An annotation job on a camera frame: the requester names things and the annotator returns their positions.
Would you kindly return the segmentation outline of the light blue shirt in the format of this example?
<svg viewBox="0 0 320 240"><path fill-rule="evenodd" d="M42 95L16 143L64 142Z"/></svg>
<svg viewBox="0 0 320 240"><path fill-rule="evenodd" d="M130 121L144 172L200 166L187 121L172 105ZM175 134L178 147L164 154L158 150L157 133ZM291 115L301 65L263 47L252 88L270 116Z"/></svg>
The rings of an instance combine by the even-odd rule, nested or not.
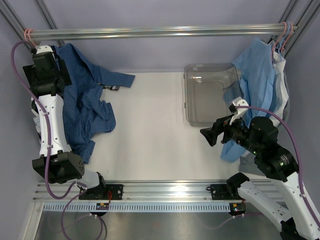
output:
<svg viewBox="0 0 320 240"><path fill-rule="evenodd" d="M243 98L252 107L269 110L276 72L271 61L270 44L255 38L249 47L232 61L232 64L241 71L239 85ZM265 117L267 113L254 109L247 109L244 115L245 125L248 127L252 118ZM245 153L245 149L233 141L223 145L220 158L227 162L235 162Z"/></svg>

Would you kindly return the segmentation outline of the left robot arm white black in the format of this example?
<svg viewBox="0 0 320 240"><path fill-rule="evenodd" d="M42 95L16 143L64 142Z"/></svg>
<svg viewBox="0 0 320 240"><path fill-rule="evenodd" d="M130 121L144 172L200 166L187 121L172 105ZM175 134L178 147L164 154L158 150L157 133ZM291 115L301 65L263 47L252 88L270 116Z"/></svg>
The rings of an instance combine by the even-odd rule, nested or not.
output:
<svg viewBox="0 0 320 240"><path fill-rule="evenodd" d="M33 169L44 178L48 193L54 198L52 184L72 181L80 188L80 197L103 199L108 192L99 172L85 171L82 158L67 143L64 123L64 89L72 82L65 62L52 50L38 48L32 54L32 65L23 67L40 125L39 158Z"/></svg>

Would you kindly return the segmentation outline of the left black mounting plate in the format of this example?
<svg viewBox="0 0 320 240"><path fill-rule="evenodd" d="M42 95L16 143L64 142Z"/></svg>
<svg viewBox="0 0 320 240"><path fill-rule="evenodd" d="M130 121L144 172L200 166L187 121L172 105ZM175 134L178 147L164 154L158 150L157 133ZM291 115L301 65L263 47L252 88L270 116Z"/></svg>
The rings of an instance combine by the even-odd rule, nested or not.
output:
<svg viewBox="0 0 320 240"><path fill-rule="evenodd" d="M80 200L122 200L124 186L122 184L106 184L103 186L96 186L89 188L85 193L78 198Z"/></svg>

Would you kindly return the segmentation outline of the pink hanger on right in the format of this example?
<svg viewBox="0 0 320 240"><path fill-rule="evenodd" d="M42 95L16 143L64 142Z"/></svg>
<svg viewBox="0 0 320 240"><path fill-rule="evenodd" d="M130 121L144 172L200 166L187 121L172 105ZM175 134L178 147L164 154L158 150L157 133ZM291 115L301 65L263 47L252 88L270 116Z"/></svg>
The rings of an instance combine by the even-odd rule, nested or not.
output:
<svg viewBox="0 0 320 240"><path fill-rule="evenodd" d="M282 54L282 52L285 50L285 46L289 40L289 38L294 33L294 25L291 21L282 22L284 25L284 30L280 37L278 37L275 41L275 43L271 44L271 53L270 53L270 59L273 61L274 59L274 52L278 54Z"/></svg>

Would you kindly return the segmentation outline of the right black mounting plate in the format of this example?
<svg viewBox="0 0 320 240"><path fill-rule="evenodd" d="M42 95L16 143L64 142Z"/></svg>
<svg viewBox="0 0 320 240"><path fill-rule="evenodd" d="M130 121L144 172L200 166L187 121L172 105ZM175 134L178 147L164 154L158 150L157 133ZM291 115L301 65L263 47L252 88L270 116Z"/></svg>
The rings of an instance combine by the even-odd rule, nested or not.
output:
<svg viewBox="0 0 320 240"><path fill-rule="evenodd" d="M237 193L228 190L226 183L214 183L206 187L212 200L243 200Z"/></svg>

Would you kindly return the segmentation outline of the blue hanger on right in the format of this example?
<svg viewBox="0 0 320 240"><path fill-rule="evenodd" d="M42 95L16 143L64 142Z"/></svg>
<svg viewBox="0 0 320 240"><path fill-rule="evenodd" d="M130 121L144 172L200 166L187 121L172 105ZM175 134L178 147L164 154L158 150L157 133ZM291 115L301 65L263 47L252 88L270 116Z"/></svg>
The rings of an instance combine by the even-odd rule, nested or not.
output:
<svg viewBox="0 0 320 240"><path fill-rule="evenodd" d="M277 42L275 48L276 51L281 54L285 50L285 46L289 40L289 38L292 36L294 33L294 25L291 21L286 21L284 23L284 34L281 35L279 41Z"/></svg>

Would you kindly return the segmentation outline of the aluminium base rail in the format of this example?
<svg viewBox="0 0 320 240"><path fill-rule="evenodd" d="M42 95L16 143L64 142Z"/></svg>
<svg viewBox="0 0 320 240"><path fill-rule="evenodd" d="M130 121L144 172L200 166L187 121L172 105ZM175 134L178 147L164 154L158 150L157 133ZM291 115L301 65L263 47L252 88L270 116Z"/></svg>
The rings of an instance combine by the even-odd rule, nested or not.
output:
<svg viewBox="0 0 320 240"><path fill-rule="evenodd" d="M253 184L272 200L283 203L284 200L277 188L266 179L251 180ZM212 196L207 187L213 184L226 184L226 180L106 180L106 184L122 185L122 202L205 202L211 201ZM53 184L51 190L56 195L63 195L70 183ZM58 200L68 201L80 193L77 186L73 186L66 198ZM46 190L45 184L36 185L32 200L34 202L53 202Z"/></svg>

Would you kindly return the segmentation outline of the clear plastic bin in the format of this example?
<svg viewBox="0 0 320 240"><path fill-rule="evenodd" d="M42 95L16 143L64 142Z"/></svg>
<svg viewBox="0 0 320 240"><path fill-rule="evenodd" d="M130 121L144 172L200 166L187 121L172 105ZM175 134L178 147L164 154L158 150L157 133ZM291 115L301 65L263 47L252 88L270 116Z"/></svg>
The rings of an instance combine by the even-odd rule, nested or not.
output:
<svg viewBox="0 0 320 240"><path fill-rule="evenodd" d="M228 104L243 97L232 63L190 64L184 68L185 116L192 127L211 127L231 114Z"/></svg>

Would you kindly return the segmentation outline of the aluminium hanging rod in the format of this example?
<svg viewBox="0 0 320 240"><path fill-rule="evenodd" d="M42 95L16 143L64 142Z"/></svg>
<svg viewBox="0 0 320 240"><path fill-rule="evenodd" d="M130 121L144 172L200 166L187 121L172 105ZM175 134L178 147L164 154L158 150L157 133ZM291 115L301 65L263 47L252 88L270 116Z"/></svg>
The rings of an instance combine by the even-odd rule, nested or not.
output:
<svg viewBox="0 0 320 240"><path fill-rule="evenodd" d="M266 23L212 26L34 29L31 32L31 37L34 42L41 42L91 39L251 36L282 34L284 28L282 23Z"/></svg>

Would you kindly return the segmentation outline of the grey shirt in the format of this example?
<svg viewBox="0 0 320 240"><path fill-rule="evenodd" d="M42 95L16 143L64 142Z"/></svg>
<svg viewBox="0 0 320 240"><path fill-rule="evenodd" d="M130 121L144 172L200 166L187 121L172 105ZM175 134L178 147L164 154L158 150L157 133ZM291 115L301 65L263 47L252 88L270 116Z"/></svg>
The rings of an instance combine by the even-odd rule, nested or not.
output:
<svg viewBox="0 0 320 240"><path fill-rule="evenodd" d="M284 74L285 86L288 92L287 79ZM255 134L258 134L261 137L261 143L254 143L250 154L245 157L240 157L239 171L247 174L259 175L259 176L271 176L277 177L279 180L282 178L275 173L275 170L280 167L274 167L271 163L268 163L268 158L274 160L277 156L283 156L288 151L285 151L284 148L280 147L277 143L277 136L279 133L278 127L283 123L286 123L289 118L290 112L290 98L287 101L287 104L284 108L283 119L278 117L276 114L270 111L267 111L267 116L257 116L254 117L251 121L251 124L258 124L259 127L266 128L266 132L259 133L253 125L249 126L249 137L253 137Z"/></svg>

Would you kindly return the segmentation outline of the blue checked shirt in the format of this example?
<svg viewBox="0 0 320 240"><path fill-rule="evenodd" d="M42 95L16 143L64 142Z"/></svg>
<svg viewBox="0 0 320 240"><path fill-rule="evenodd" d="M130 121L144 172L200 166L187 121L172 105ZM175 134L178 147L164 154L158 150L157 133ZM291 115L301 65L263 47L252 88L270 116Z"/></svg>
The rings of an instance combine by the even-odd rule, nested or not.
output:
<svg viewBox="0 0 320 240"><path fill-rule="evenodd" d="M71 85L63 92L63 126L72 151L88 164L93 154L96 134L109 133L116 127L111 103L101 99L105 87L130 88L135 76L90 62L73 44L54 47L65 62Z"/></svg>

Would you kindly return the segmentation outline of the left aluminium frame post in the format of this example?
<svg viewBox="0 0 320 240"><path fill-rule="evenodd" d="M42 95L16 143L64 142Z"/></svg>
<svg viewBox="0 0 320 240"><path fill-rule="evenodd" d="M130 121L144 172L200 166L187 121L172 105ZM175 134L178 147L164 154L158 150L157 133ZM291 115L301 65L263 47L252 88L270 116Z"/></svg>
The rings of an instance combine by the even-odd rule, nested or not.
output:
<svg viewBox="0 0 320 240"><path fill-rule="evenodd" d="M57 29L45 0L2 0L0 17L7 22L19 40L25 40L26 29Z"/></svg>

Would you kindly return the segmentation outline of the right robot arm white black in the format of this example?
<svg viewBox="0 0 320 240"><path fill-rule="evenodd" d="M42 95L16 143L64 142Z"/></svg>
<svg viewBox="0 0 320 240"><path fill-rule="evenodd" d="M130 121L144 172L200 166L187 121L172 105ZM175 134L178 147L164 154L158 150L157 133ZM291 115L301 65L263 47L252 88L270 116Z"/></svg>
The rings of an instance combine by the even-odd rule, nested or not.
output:
<svg viewBox="0 0 320 240"><path fill-rule="evenodd" d="M299 166L293 155L278 144L278 129L267 117L254 117L249 127L231 116L219 118L212 127L200 133L210 146L223 135L222 143L233 141L254 155L258 169L272 181L282 195L286 207L261 192L243 173L226 180L226 193L230 198L250 202L267 217L280 232L283 240L318 240L320 238L319 214L306 203L308 194L299 182Z"/></svg>

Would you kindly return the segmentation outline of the black mounting plate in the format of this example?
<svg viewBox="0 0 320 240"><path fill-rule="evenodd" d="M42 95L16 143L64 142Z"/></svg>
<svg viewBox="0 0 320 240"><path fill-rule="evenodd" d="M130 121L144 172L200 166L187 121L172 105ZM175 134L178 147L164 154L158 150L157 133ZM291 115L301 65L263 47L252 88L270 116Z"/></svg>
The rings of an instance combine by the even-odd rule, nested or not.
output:
<svg viewBox="0 0 320 240"><path fill-rule="evenodd" d="M103 186L96 186L89 188L85 193L78 198L80 200L122 200L124 186L122 184L106 184Z"/></svg>
<svg viewBox="0 0 320 240"><path fill-rule="evenodd" d="M226 183L214 183L206 187L212 200L243 200L237 193L228 190Z"/></svg>

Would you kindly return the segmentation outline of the pink hanger on left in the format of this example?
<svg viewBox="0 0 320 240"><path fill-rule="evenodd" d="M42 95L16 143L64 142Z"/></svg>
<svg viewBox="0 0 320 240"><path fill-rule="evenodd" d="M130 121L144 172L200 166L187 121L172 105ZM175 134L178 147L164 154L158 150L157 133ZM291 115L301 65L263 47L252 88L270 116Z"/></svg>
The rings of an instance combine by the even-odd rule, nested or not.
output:
<svg viewBox="0 0 320 240"><path fill-rule="evenodd" d="M30 40L30 31L31 29L30 28L27 28L24 33L23 33L23 36L24 36L24 39L25 41L31 43L32 41Z"/></svg>

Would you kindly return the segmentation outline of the right aluminium frame post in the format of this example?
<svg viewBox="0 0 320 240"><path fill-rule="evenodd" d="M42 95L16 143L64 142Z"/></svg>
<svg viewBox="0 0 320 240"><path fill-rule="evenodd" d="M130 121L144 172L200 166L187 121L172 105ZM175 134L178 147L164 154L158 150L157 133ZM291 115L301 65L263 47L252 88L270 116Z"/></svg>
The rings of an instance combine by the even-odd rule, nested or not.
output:
<svg viewBox="0 0 320 240"><path fill-rule="evenodd" d="M286 5L279 23L288 22L291 15L294 13L295 9L299 5L299 0L289 0ZM288 40L286 46L284 47L284 57L287 57L288 54L293 50L295 44L298 43L300 39L307 32L308 28L312 25L316 17L320 14L320 0L307 0L306 4L302 7L301 12L299 13L297 20L294 20L297 30L293 36Z"/></svg>

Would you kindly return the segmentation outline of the pink wire hanger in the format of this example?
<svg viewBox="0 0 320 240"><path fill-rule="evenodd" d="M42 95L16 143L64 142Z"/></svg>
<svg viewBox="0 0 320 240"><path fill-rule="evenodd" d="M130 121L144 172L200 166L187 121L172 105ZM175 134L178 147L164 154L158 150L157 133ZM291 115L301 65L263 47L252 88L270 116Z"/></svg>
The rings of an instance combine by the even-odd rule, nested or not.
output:
<svg viewBox="0 0 320 240"><path fill-rule="evenodd" d="M32 37L31 37L31 33L32 33L32 31L33 31L34 29L33 28L31 28L31 31L30 31L30 34L29 34L29 37L30 37L30 40L31 40L31 44L34 46L34 47L36 47L37 46L37 44L34 42L34 40L32 39Z"/></svg>

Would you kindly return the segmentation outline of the black white plaid shirt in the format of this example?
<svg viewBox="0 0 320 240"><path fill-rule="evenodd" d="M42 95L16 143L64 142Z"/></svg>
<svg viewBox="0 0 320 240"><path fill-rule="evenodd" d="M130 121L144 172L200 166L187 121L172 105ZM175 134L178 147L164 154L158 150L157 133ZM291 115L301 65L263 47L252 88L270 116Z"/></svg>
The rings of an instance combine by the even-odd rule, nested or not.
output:
<svg viewBox="0 0 320 240"><path fill-rule="evenodd" d="M103 89L108 89L108 90L111 90L111 91L118 91L119 88L120 88L120 86L109 86L109 85L103 85L103 84L100 84L100 83L99 83L99 85L102 86ZM41 139L40 117L39 117L38 109L37 109L37 106L36 106L36 103L35 103L35 100L34 100L33 97L31 97L31 99L30 99L30 106L31 106L31 112L34 115L33 116L33 121L34 121L34 124L35 124L35 129L37 131L39 139Z"/></svg>

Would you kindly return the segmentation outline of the aluminium frame post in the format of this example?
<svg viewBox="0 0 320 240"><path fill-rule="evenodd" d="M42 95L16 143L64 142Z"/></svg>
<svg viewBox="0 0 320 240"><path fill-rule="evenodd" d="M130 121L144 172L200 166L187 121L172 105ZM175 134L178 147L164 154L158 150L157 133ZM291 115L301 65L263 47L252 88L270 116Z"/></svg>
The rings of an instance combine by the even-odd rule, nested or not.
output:
<svg viewBox="0 0 320 240"><path fill-rule="evenodd" d="M295 9L299 5L299 0L289 0L286 5L279 23L288 22L291 15L294 13ZM320 14L320 0L307 0L306 4L302 7L301 12L299 13L297 20L294 20L297 30L293 36L288 40L286 46L284 47L284 57L287 57L288 54L293 50L295 44L298 43L300 39L307 32L308 28L312 25L316 17Z"/></svg>
<svg viewBox="0 0 320 240"><path fill-rule="evenodd" d="M2 0L0 17L7 22L19 40L25 40L26 29L57 29L45 0Z"/></svg>

